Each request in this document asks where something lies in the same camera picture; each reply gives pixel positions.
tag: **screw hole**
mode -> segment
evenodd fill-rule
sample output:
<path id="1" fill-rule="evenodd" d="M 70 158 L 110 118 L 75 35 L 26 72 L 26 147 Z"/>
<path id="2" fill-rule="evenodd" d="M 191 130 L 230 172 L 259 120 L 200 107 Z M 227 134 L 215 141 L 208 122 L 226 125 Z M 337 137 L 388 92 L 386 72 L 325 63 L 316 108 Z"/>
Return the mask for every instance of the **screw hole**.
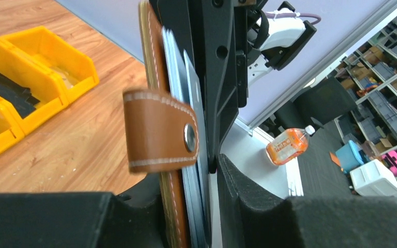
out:
<path id="1" fill-rule="evenodd" d="M 221 45 L 217 48 L 216 54 L 219 59 L 225 59 L 227 56 L 227 53 L 228 53 L 228 51 L 225 46 Z"/>
<path id="2" fill-rule="evenodd" d="M 212 5 L 214 5 L 216 8 L 220 8 L 223 6 L 223 0 L 212 0 Z"/>

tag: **white container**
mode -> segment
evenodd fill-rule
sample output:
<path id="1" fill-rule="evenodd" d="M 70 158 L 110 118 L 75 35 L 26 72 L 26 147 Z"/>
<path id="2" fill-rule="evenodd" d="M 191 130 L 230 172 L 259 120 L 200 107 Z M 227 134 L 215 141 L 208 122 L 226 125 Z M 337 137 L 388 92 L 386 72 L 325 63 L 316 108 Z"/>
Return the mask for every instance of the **white container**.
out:
<path id="1" fill-rule="evenodd" d="M 379 160 L 373 160 L 350 172 L 354 190 L 362 196 L 397 196 L 393 173 Z"/>

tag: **white stitching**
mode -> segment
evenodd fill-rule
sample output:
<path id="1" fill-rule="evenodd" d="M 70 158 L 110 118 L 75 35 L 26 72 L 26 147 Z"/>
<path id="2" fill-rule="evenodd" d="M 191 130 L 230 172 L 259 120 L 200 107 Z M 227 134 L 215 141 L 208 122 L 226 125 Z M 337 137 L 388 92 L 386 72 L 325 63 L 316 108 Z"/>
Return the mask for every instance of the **white stitching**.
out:
<path id="1" fill-rule="evenodd" d="M 160 85 L 159 85 L 159 74 L 158 74 L 156 56 L 155 56 L 155 47 L 154 47 L 155 44 L 153 43 L 153 35 L 151 34 L 150 23 L 151 23 L 151 21 L 150 21 L 150 11 L 148 11 L 148 30 L 149 30 L 149 33 L 150 33 L 151 52 L 153 53 L 153 60 L 155 62 L 156 82 L 158 83 L 158 86 L 160 87 Z"/>
<path id="2" fill-rule="evenodd" d="M 176 200 L 175 196 L 174 196 L 174 184 L 173 184 L 173 176 L 171 176 L 171 173 L 169 173 L 170 175 L 170 184 L 171 184 L 171 194 L 173 195 L 173 203 L 174 203 L 174 213 L 176 214 L 176 223 L 177 223 L 177 233 L 179 234 L 179 245 L 180 247 L 183 247 L 183 243 L 182 243 L 182 237 L 180 235 L 180 224 L 179 224 L 179 216 L 177 213 L 177 205 L 176 205 Z"/>
<path id="3" fill-rule="evenodd" d="M 159 82 L 159 76 L 158 76 L 158 70 L 157 70 L 157 63 L 156 63 L 156 57 L 155 57 L 154 43 L 153 43 L 153 41 L 152 41 L 152 38 L 153 38 L 153 37 L 152 37 L 152 35 L 151 35 L 151 27 L 150 27 L 150 9 L 148 9 L 148 29 L 149 29 L 149 32 L 150 32 L 151 52 L 152 52 L 152 54 L 153 54 L 153 60 L 154 60 L 154 63 L 155 63 L 156 81 L 157 81 L 157 83 L 158 83 L 158 87 L 160 88 L 160 82 Z M 194 121 L 195 129 L 196 129 L 197 132 L 198 132 L 197 122 L 195 121 L 194 116 L 192 115 L 192 113 L 191 113 L 189 110 L 187 110 L 187 109 L 184 108 L 183 106 L 181 106 L 181 108 L 178 108 L 179 106 L 178 106 L 177 103 L 172 102 L 171 100 L 169 100 L 169 99 L 167 99 L 167 98 L 165 98 L 165 97 L 160 98 L 159 96 L 156 96 L 156 95 L 151 94 L 151 93 L 148 93 L 147 96 L 148 96 L 148 98 L 150 98 L 150 99 L 153 99 L 153 100 L 156 100 L 156 101 L 160 101 L 160 102 L 162 102 L 163 104 L 168 104 L 168 105 L 170 105 L 170 106 L 173 106 L 173 107 L 176 108 L 176 109 L 180 109 L 181 111 L 183 111 L 183 112 L 189 114 L 189 115 L 192 117 L 192 120 Z M 130 96 L 130 97 L 127 97 L 127 96 L 126 96 L 126 97 L 125 97 L 125 101 L 131 101 L 131 100 L 133 100 L 133 97 L 132 97 L 132 96 Z M 198 137 L 198 135 L 197 135 L 197 150 L 196 150 L 195 155 L 194 155 L 194 157 L 193 157 L 194 160 L 197 158 L 197 155 L 198 155 L 198 152 L 199 152 L 199 149 L 198 149 L 198 148 L 199 148 L 199 144 L 200 144 L 200 141 L 199 141 L 199 137 Z M 172 159 L 175 159 L 175 158 L 170 158 L 170 159 L 168 159 L 168 161 L 167 161 L 166 163 L 172 163 L 172 162 L 171 162 Z M 135 164 L 139 164 L 139 162 L 142 162 L 142 161 L 132 161 L 132 162 L 129 163 L 129 166 L 133 166 L 134 163 L 135 163 Z M 147 161 L 145 161 L 145 162 L 146 162 L 146 164 L 150 165 L 150 164 L 154 164 L 155 162 L 157 162 L 157 160 L 147 160 Z M 171 184 L 171 194 L 173 195 L 173 196 L 172 196 L 172 200 L 173 200 L 174 211 L 175 211 L 175 215 L 176 215 L 175 218 L 176 218 L 176 223 L 177 223 L 177 234 L 178 234 L 178 238 L 179 238 L 179 246 L 180 246 L 180 248 L 182 248 L 182 247 L 183 247 L 183 243 L 182 243 L 182 237 L 181 237 L 181 234 L 180 234 L 179 216 L 178 216 L 178 213 L 177 213 L 177 205 L 176 205 L 176 200 L 175 200 L 175 195 L 174 195 L 173 177 L 172 177 L 171 173 L 169 173 L 169 175 L 170 175 L 170 184 Z"/>
<path id="4" fill-rule="evenodd" d="M 194 115 L 192 114 L 192 112 L 189 109 L 185 108 L 184 106 L 181 106 L 180 104 L 176 103 L 175 101 L 173 101 L 169 98 L 161 97 L 161 96 L 153 94 L 151 92 L 135 92 L 133 94 L 124 95 L 124 102 L 130 102 L 130 101 L 134 101 L 134 100 L 159 101 L 159 102 L 166 104 L 168 106 L 171 106 L 177 110 L 183 111 L 192 117 L 195 129 L 198 130 L 197 122 L 195 121 L 195 118 L 194 118 Z M 129 166 L 136 167 L 136 166 L 147 166 L 147 165 L 153 165 L 153 164 L 182 163 L 182 162 L 194 161 L 199 154 L 198 147 L 200 144 L 198 135 L 196 136 L 196 138 L 197 138 L 197 144 L 196 144 L 197 149 L 196 149 L 193 157 L 158 158 L 158 159 L 145 159 L 145 160 L 129 161 Z"/>

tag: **black chair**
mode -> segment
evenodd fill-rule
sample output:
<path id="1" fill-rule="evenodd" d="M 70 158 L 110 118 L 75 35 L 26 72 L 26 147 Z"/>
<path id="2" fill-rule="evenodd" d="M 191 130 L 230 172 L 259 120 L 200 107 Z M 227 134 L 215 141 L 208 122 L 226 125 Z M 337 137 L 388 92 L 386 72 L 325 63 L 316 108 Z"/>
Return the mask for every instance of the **black chair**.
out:
<path id="1" fill-rule="evenodd" d="M 336 78 L 328 78 L 302 93 L 294 101 L 286 102 L 274 115 L 274 123 L 268 119 L 264 124 L 276 137 L 279 127 L 305 128 L 312 125 L 316 130 L 357 108 L 352 97 Z"/>

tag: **blue container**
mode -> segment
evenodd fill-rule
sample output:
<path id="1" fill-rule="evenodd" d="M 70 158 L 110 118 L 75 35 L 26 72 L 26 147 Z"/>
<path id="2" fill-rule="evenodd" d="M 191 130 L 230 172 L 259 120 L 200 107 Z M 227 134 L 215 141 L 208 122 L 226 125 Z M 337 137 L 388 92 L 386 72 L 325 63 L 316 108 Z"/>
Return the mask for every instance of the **blue container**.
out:
<path id="1" fill-rule="evenodd" d="M 360 148 L 358 145 L 354 141 L 349 141 L 348 144 L 335 152 L 344 173 L 348 173 L 352 169 L 364 164 L 359 151 Z"/>

